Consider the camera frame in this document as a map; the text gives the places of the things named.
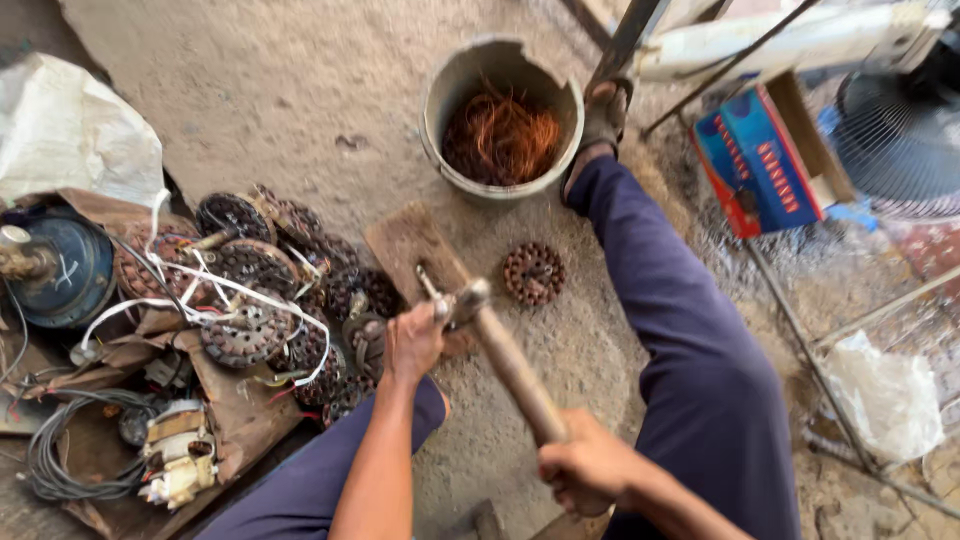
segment red wire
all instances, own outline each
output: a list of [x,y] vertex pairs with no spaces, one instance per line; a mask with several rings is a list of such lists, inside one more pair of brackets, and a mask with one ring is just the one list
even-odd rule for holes
[[19,403],[19,401],[20,400],[14,400],[10,404],[10,406],[7,407],[7,414],[11,415],[13,417],[13,421],[16,422],[17,424],[20,423],[20,415],[17,414],[16,411],[13,410],[13,408],[16,406],[17,403]]
[[276,401],[276,399],[279,398],[280,396],[282,396],[283,394],[289,394],[290,392],[293,392],[293,391],[294,391],[294,388],[296,388],[296,386],[291,386],[291,387],[287,388],[286,390],[281,390],[281,391],[277,392],[277,394],[276,394],[275,396],[273,396],[273,398],[270,398],[270,401],[267,402],[267,405],[269,405],[269,404],[273,403],[274,401]]

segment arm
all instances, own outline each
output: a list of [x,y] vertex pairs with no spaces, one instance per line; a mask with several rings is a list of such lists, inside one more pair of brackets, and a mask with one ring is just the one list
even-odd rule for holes
[[443,347],[443,322],[421,304],[387,325],[383,377],[367,433],[337,503],[330,540],[413,537],[411,429],[417,384]]
[[540,449],[540,476],[554,497],[576,512],[572,485],[643,514],[671,540],[749,540],[751,537],[691,493],[669,473],[604,430],[588,412],[565,410],[572,440]]

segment bucket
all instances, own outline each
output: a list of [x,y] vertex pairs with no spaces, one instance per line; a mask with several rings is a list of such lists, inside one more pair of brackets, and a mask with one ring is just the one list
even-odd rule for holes
[[[465,177],[444,160],[444,134],[455,111],[484,89],[486,78],[498,90],[526,92],[526,100],[552,110],[560,123],[553,165],[526,184],[485,185]],[[556,182],[573,161],[584,130],[584,99],[571,77],[565,84],[523,53],[516,37],[478,38],[440,63],[427,83],[420,112],[420,139],[440,175],[469,195],[487,201],[516,201]]]

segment leg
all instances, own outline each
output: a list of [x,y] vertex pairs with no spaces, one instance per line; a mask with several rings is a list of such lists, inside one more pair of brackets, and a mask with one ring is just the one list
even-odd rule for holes
[[[776,372],[629,170],[606,155],[574,172],[568,203],[593,223],[627,319],[650,352],[636,449],[755,538],[799,539]],[[614,514],[606,537],[652,530],[641,516]]]
[[[373,398],[310,441],[250,495],[231,506],[198,538],[246,540],[324,539],[333,522],[353,455],[370,422]],[[444,398],[423,378],[414,399],[413,448],[444,421]]]

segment cardboard box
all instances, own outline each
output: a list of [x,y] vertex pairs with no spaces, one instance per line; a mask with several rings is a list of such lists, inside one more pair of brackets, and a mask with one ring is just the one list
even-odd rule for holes
[[690,137],[740,238],[814,223],[826,207],[856,196],[792,71],[725,102]]

